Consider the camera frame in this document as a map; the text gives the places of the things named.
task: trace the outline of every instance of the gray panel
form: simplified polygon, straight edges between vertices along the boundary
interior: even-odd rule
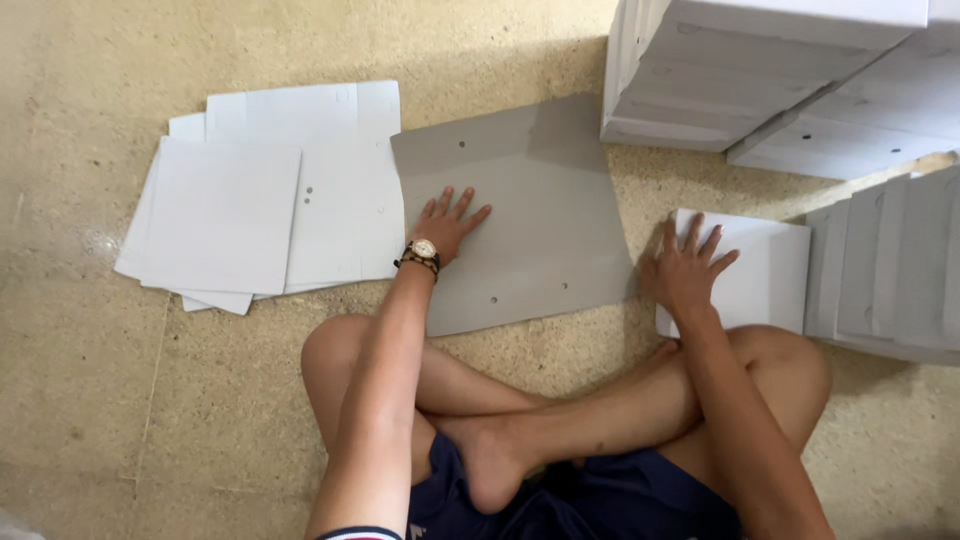
[[[634,294],[636,278],[592,95],[391,137],[407,227],[453,185],[493,205],[433,293],[428,335],[474,331]]]

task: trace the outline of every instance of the stack of white boards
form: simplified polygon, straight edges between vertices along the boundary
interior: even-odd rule
[[[680,245],[695,215],[690,209],[674,212]],[[712,212],[705,217],[701,242],[717,225],[724,231],[714,258],[740,250],[739,259],[717,278],[710,298],[723,327],[771,325],[802,333],[810,228]],[[660,335],[680,337],[662,306],[657,306],[656,324]]]
[[[188,311],[391,278],[396,81],[211,95],[170,120],[114,269]]]
[[[738,142],[727,162],[853,180],[960,148],[960,2],[929,0],[928,18],[925,30]]]
[[[722,152],[926,20],[927,0],[621,0],[601,139]]]
[[[960,365],[960,166],[858,191],[806,225],[806,335]]]

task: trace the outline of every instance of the person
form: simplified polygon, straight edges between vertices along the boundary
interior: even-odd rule
[[[710,291],[738,253],[711,262],[720,228],[701,246],[698,215],[679,246],[668,220],[640,264],[680,343],[585,397],[549,399],[424,344],[437,263],[492,211],[464,219],[472,196],[451,208],[448,187],[427,203],[375,317],[338,315],[303,345],[329,453],[307,540],[833,537],[800,458],[830,371],[794,333],[723,330]]]

